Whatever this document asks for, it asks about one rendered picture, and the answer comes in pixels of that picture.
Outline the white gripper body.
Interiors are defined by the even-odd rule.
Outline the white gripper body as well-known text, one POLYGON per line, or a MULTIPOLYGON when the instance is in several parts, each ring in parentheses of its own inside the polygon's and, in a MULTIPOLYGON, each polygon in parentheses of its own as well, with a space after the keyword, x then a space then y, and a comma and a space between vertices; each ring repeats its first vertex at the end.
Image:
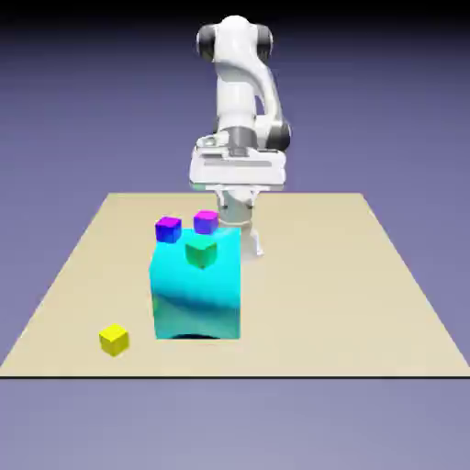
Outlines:
POLYGON ((189 180, 195 187, 253 186, 262 190, 282 188, 286 180, 286 156, 281 151, 248 149, 235 157, 226 147, 194 148, 189 180))

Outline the small purple cube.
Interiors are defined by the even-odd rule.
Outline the small purple cube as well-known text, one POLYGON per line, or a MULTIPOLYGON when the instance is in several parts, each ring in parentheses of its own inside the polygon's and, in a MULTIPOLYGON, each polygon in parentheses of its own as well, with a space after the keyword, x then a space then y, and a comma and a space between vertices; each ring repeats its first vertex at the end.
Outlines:
POLYGON ((218 229, 218 212, 199 210, 193 217, 194 231, 197 234, 211 235, 218 229))

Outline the small green cube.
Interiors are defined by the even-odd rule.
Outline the small green cube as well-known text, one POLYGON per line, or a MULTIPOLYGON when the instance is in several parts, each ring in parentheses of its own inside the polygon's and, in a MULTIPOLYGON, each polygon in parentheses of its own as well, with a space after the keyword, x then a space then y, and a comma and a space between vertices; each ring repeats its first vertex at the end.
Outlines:
POLYGON ((217 242, 210 236, 195 234, 185 243, 185 258, 198 269, 208 268, 216 261, 217 256, 217 242))

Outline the small blue cube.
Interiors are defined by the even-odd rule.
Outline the small blue cube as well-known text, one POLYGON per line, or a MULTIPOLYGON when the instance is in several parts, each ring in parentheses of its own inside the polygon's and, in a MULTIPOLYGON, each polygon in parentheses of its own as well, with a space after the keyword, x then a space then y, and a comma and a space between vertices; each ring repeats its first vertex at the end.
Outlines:
POLYGON ((176 243, 182 235, 182 220, 164 216, 155 223, 155 236, 158 242, 176 243))

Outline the small yellow cube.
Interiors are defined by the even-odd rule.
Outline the small yellow cube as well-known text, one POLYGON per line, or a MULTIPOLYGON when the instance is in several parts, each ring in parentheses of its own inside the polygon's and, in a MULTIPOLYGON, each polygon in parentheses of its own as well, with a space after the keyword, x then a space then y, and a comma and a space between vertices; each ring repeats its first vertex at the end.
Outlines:
POLYGON ((98 336, 102 350, 112 357, 120 355, 129 347, 129 332, 117 323, 102 329, 98 336))

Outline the large cyan box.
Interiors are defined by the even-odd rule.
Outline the large cyan box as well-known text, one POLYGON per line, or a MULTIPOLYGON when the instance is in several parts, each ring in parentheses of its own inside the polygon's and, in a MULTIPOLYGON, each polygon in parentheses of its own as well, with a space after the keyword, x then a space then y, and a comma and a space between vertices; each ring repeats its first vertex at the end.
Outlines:
POLYGON ((157 242, 149 268, 155 335, 237 340, 241 336, 241 231, 206 235, 218 245, 216 261, 198 269, 185 258, 195 235, 183 229, 176 243, 157 242))

